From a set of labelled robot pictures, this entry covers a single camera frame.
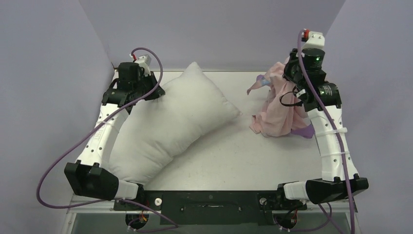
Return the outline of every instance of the bolt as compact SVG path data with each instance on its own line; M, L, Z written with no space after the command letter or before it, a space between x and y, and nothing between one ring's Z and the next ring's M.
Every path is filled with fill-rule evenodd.
M265 197L262 197L261 199L260 199L260 204L261 205L264 205L264 203L267 201L267 199L265 198Z
M155 199L155 205L156 206L160 206L161 204L162 204L162 199L160 199L160 198Z

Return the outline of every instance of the purple fabric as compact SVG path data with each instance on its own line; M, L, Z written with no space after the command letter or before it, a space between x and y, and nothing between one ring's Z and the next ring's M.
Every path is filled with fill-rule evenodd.
M315 132L316 131L314 130L314 127L313 127L312 124L308 125L305 128L291 130L291 134L299 135L299 136L302 136L302 137L307 138L307 139L313 138Z

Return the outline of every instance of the white table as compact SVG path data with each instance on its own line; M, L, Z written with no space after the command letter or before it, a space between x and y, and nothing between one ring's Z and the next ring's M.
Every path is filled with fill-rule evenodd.
M162 83L181 72L165 72ZM205 72L237 106L242 116L198 139L165 167L146 190L275 190L284 182L321 177L321 159L316 140L300 136L265 138L250 130L251 116L263 105L268 88L246 90L262 73ZM74 196L72 203L90 200ZM347 213L346 201L333 202L334 213ZM75 214L125 213L113 211L113 202L96 203L69 210L65 233L70 233ZM321 212L309 204L304 212Z

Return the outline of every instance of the white pillow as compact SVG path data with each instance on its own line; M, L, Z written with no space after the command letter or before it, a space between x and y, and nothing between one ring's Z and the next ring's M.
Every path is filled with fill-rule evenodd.
M121 180L148 183L200 136L241 114L195 62L162 88L163 97L133 107L119 132L109 169Z

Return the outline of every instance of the pink cloth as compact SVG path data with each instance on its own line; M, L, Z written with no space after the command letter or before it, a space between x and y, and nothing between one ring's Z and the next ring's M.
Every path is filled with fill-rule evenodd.
M256 133L261 133L265 137L279 137L292 132L305 138L311 138L314 134L312 126L307 126L304 119L307 113L303 106L286 107L281 105L280 97L293 90L295 84L282 77L285 64L277 62L264 75L264 79L271 82L270 91L261 111L253 116L250 128ZM257 82L248 90L258 89ZM293 104L300 100L288 93L282 98L284 104Z

